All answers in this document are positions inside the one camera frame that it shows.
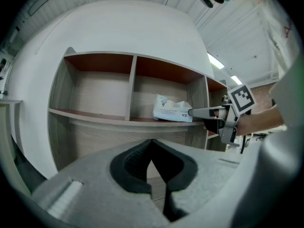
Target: white ceiling panel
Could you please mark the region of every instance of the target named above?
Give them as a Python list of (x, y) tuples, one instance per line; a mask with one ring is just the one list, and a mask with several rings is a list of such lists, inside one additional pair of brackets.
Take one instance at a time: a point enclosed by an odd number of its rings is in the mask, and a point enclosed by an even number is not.
[[(16, 17), (18, 36), (27, 41), (57, 16), (85, 3), (101, 0), (49, 0), (33, 16), (28, 9), (36, 0), (28, 0)], [(165, 4), (187, 13), (198, 29), (207, 51), (225, 65), (214, 69), (215, 78), (230, 79), (237, 75), (242, 82), (256, 84), (276, 79), (277, 68), (271, 60), (271, 49), (265, 33), (265, 18), (252, 1), (237, 0), (209, 9), (199, 0), (147, 0)]]

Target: white plastic bag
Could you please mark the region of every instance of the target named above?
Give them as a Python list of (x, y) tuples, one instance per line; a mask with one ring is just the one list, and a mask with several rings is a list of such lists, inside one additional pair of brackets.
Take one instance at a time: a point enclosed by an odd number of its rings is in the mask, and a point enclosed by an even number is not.
[(167, 121), (175, 122), (192, 122), (192, 116), (189, 116), (188, 111), (192, 109), (188, 102), (173, 102), (167, 97), (162, 95), (157, 95), (154, 107), (153, 107), (153, 117), (154, 119), (163, 119)]

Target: white curved wall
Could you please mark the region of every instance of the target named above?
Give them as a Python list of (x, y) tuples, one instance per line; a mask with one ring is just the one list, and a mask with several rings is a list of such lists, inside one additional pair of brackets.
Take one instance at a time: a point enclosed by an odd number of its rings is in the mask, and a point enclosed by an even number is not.
[(87, 4), (56, 18), (19, 52), (8, 92), (20, 105), (24, 155), (45, 177), (57, 173), (48, 143), (48, 97), (67, 47), (82, 51), (124, 51), (164, 58), (213, 77), (204, 43), (188, 15), (142, 1)]

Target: fluorescent light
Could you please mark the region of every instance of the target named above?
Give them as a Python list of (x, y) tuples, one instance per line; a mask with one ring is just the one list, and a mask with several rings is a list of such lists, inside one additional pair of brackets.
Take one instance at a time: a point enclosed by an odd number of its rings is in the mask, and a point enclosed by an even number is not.
[(215, 59), (209, 53), (208, 53), (208, 57), (209, 57), (210, 63), (212, 63), (214, 66), (218, 67), (219, 69), (222, 69), (224, 67), (224, 65), (221, 62), (219, 62), (217, 59)]
[(238, 85), (242, 85), (243, 83), (236, 77), (235, 75), (231, 77)]

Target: shelf board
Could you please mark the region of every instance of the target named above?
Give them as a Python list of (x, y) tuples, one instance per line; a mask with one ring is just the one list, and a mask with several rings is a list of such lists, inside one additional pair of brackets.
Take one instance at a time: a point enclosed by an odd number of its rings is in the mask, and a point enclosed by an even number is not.
[(143, 126), (143, 127), (185, 127), (202, 125), (201, 121), (184, 123), (184, 122), (169, 122), (154, 120), (151, 118), (132, 118), (130, 121), (125, 121), (124, 116), (103, 115), (89, 112), (81, 112), (75, 110), (51, 109), (51, 113), (66, 116), (69, 118), (100, 124), (112, 124), (121, 126)]
[(217, 137), (217, 136), (218, 136), (218, 134), (216, 134), (214, 132), (211, 132), (211, 131), (208, 131), (207, 139), (212, 139), (212, 138)]

